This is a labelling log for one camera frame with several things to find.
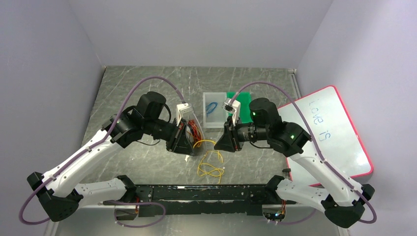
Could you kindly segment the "white cable spool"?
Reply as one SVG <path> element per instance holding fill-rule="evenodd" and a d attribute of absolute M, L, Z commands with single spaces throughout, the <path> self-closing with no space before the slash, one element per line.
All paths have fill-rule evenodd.
<path fill-rule="evenodd" d="M 194 158 L 202 155 L 206 149 L 206 145 L 201 142 L 201 140 L 205 139 L 205 135 L 196 115 L 194 119 L 186 121 L 186 132 L 187 138 L 193 145 L 194 151 L 196 152 L 196 155 L 192 157 Z"/>

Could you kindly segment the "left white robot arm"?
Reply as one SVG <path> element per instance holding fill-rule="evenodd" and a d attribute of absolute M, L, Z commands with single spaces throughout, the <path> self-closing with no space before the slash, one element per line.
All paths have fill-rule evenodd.
<path fill-rule="evenodd" d="M 64 162 L 45 173 L 30 174 L 27 181 L 49 220 L 59 222 L 76 210 L 99 202 L 138 203 L 137 186 L 125 175 L 90 184 L 83 184 L 82 179 L 101 161 L 140 141 L 144 135 L 165 141 L 169 152 L 193 156 L 194 147 L 187 136 L 187 119 L 194 113 L 192 105 L 178 104 L 176 117 L 169 120 L 160 118 L 164 109 L 167 104 L 163 95 L 154 91 L 143 94 L 136 105 L 123 104 L 119 113 Z"/>

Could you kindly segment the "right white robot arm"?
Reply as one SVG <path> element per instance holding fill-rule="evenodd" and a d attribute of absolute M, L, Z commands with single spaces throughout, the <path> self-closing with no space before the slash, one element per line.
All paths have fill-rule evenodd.
<path fill-rule="evenodd" d="M 228 98 L 224 109 L 230 113 L 215 150 L 237 152 L 244 143 L 266 141 L 268 148 L 295 161 L 307 170 L 320 187 L 299 184 L 275 175 L 265 186 L 271 201 L 293 201 L 322 212 L 326 218 L 341 228 L 362 222 L 362 216 L 375 190 L 370 184 L 360 184 L 339 171 L 317 150 L 312 156 L 304 154 L 303 147 L 314 142 L 308 127 L 283 121 L 276 105 L 267 98 L 250 102 L 252 121 L 240 121 L 240 103 Z"/>

